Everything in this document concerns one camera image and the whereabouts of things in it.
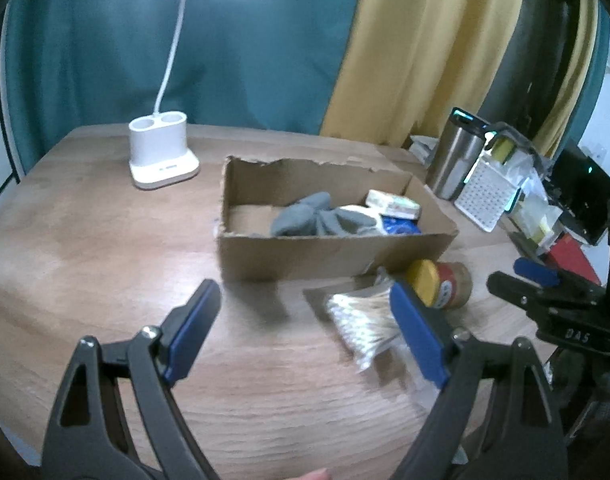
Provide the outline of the open cardboard box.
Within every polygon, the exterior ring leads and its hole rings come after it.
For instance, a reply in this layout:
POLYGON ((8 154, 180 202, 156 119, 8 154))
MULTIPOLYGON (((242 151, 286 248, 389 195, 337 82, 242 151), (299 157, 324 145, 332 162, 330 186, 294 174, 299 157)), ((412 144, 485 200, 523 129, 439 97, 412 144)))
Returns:
POLYGON ((458 227, 420 179, 386 169, 306 159, 272 162, 230 157, 222 173, 217 250, 226 282, 309 280, 370 274, 379 266, 402 271, 416 259, 438 259, 458 227), (421 207, 419 233, 411 235, 273 236, 281 210, 315 192, 333 206, 363 203, 369 191, 406 196, 421 207))

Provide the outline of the white perforated plastic basket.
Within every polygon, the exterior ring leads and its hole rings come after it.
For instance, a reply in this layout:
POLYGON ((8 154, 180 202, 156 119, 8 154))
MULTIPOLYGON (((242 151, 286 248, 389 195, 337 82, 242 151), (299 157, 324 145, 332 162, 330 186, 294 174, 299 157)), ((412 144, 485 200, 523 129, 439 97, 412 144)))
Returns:
POLYGON ((517 192, 518 186, 506 178, 497 162, 483 156, 476 162, 454 206, 481 230, 490 233, 517 192))

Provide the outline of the stainless steel tumbler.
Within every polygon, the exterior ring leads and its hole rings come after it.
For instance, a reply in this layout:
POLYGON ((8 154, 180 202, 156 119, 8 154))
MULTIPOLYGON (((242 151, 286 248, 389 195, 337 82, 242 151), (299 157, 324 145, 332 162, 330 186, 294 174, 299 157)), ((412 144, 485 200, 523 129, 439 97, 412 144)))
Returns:
POLYGON ((485 145, 489 124, 454 107, 436 145, 425 183, 442 200, 456 196, 485 145))

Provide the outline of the red box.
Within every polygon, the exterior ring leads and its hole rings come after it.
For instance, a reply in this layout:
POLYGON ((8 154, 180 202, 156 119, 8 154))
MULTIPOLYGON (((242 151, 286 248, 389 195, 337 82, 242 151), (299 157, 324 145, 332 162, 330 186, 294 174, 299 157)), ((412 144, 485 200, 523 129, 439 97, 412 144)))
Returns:
POLYGON ((552 245, 546 255, 546 263, 555 269, 575 273, 593 284, 601 284, 596 271, 582 252, 582 246, 568 233, 564 233, 552 245))

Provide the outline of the black stand at edge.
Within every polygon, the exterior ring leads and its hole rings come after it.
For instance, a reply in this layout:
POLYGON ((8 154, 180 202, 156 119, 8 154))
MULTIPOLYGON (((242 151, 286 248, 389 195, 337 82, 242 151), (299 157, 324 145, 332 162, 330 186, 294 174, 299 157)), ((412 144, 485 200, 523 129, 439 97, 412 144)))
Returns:
POLYGON ((563 226, 596 246, 608 228, 610 176, 576 145, 564 148, 544 181, 550 200, 562 209, 563 226))

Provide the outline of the grey cloth on basket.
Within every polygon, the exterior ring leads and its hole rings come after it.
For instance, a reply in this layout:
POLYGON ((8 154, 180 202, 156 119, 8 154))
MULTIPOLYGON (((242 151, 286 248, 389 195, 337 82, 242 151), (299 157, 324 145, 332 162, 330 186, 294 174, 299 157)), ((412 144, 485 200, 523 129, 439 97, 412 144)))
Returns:
POLYGON ((544 172, 550 168, 551 160, 542 156, 533 142, 527 139, 526 136, 523 136, 513 126, 506 122, 495 122, 489 126, 488 132, 491 132, 494 136, 486 143, 486 151, 492 150, 500 140, 508 139, 513 142, 519 150, 522 150, 533 157, 534 167, 538 171, 544 172))

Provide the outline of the bag of cotton swabs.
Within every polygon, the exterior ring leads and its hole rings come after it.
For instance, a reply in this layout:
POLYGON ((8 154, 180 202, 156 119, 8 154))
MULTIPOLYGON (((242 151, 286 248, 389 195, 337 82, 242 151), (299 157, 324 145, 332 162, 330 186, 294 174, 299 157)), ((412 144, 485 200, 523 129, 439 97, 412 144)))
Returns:
POLYGON ((390 306, 393 284, 390 274, 380 270, 373 285, 352 292, 337 292, 327 296, 324 302, 326 315, 360 372, 370 368, 387 351, 393 351, 405 367, 413 366, 411 351, 390 306))

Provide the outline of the yellow green sponge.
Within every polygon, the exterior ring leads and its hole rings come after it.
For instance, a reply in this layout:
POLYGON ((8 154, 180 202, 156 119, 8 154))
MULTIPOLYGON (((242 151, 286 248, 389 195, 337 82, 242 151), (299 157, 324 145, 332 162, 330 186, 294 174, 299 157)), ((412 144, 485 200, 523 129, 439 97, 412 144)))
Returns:
POLYGON ((500 138, 491 148, 491 158, 504 164, 515 150, 515 143, 505 136, 500 138))

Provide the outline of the cartoon printed tissue pack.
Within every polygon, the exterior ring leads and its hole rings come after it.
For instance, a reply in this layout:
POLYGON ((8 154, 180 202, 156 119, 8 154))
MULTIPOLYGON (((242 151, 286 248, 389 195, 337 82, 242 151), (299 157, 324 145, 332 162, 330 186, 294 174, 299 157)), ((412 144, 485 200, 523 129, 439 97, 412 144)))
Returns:
POLYGON ((422 207, 411 198, 378 190, 370 190, 364 201, 367 207, 387 217, 416 221, 421 217, 422 207))

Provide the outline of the white and grey sock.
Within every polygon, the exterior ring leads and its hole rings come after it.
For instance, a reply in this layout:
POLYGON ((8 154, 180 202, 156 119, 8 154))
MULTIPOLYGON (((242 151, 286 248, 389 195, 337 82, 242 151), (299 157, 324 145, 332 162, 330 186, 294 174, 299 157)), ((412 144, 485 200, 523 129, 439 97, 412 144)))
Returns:
POLYGON ((380 236, 385 235, 380 217, 363 206, 341 206, 332 210, 335 222, 333 231, 337 235, 380 236))

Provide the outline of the teal curtain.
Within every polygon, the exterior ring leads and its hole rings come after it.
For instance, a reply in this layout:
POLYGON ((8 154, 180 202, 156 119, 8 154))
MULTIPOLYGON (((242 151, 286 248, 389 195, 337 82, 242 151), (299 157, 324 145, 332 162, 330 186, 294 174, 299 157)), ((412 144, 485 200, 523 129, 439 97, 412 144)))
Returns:
POLYGON ((4 88, 20 163, 77 127, 153 110, 318 134, 357 2, 11 0, 4 88))

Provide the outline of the red can with gold lid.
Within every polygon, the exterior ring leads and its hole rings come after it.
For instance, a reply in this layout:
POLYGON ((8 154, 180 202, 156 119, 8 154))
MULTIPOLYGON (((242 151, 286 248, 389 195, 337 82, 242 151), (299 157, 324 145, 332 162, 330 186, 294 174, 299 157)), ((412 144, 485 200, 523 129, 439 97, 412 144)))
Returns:
POLYGON ((405 280, 427 307, 435 309, 464 307, 473 289, 471 273, 460 262, 416 260, 405 272, 405 280))

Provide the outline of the yellow curtain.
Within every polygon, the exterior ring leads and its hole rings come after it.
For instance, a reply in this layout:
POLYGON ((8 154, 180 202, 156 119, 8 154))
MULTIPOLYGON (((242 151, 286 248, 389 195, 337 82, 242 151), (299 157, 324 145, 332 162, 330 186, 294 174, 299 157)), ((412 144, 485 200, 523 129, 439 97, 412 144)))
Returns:
POLYGON ((321 135, 401 146, 488 95, 523 0, 358 0, 321 135))

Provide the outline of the blue Vinda tissue pack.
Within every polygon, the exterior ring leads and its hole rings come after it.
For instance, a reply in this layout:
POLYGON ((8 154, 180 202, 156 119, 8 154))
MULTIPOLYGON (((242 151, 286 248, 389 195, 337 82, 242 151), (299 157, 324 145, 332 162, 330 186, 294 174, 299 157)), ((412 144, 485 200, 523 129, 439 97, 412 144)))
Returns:
POLYGON ((410 219, 382 216, 382 225, 388 235, 416 235, 421 233, 416 222, 410 219))

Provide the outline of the clear plastic bags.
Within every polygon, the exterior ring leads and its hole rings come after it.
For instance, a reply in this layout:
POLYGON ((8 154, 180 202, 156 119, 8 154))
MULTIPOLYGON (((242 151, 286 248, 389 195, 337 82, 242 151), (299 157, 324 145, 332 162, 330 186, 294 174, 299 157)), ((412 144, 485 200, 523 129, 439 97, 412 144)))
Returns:
POLYGON ((518 185, 518 199, 510 211, 510 219, 528 240, 548 250, 560 231, 555 227, 562 209, 551 205, 534 167, 533 157, 516 151, 504 165, 506 176, 518 185))

